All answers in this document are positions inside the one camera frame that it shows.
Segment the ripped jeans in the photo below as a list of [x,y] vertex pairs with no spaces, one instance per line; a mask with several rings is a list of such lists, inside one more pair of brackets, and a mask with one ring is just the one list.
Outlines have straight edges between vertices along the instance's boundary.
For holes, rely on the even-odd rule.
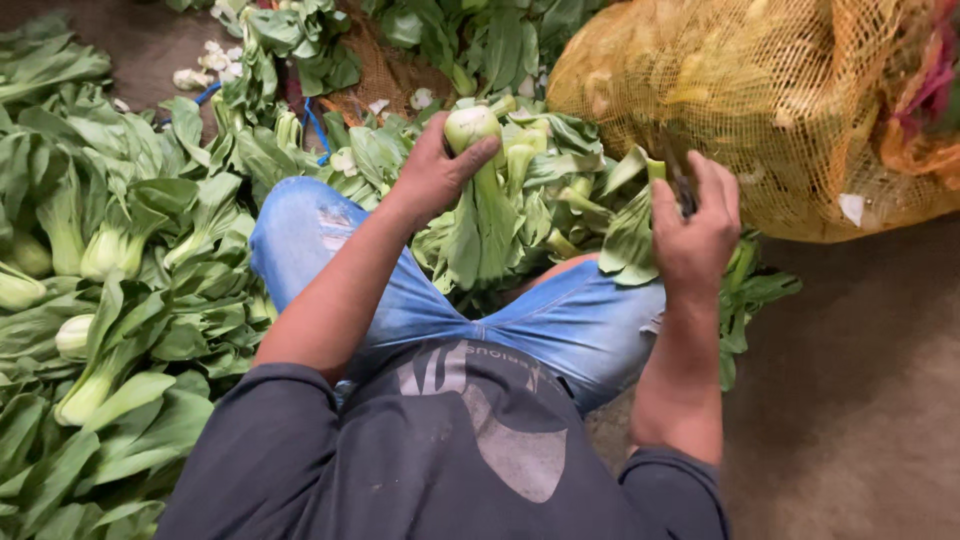
[[[336,255],[367,212],[309,177],[274,187],[250,238],[253,271],[283,311]],[[458,313],[410,251],[396,263],[347,378],[368,380],[401,348],[428,338],[481,339],[519,349],[562,378],[586,415],[639,377],[659,330],[659,280],[621,287],[588,260],[533,286],[497,313]]]

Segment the dirty floor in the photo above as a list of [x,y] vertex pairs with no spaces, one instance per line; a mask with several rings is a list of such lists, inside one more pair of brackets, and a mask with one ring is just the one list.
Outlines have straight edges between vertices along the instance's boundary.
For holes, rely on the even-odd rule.
[[[8,6],[0,30],[65,6],[112,56],[135,110],[177,92],[174,70],[230,38],[206,13],[134,0]],[[960,537],[960,216],[818,246],[769,240],[804,291],[764,309],[725,399],[723,491],[741,540]],[[589,419],[616,470],[625,395]]]

